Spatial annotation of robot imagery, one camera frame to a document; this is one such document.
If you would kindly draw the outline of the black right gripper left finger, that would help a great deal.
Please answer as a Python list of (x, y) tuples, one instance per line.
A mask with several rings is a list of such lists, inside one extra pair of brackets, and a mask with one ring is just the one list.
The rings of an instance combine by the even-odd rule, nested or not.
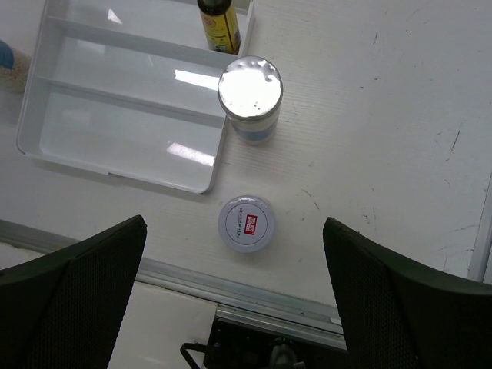
[(107, 368), (145, 248), (137, 215), (1, 271), (3, 368)]

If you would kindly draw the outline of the brown sauce bottle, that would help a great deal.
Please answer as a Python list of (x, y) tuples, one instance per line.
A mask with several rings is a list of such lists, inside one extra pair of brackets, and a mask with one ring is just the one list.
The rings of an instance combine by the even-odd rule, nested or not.
[(197, 0), (208, 47), (236, 55), (241, 46), (238, 17), (232, 0)]

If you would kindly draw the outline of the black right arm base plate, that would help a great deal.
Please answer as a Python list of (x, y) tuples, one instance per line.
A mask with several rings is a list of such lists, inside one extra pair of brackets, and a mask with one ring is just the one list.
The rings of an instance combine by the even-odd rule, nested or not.
[(183, 343), (190, 368), (351, 368), (345, 350), (216, 318), (207, 344)]

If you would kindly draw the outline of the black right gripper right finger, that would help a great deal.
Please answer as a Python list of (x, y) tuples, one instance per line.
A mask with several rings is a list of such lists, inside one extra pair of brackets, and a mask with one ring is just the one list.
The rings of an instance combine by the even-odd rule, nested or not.
[(354, 368), (489, 368), (491, 286), (430, 268), (334, 218), (324, 252)]

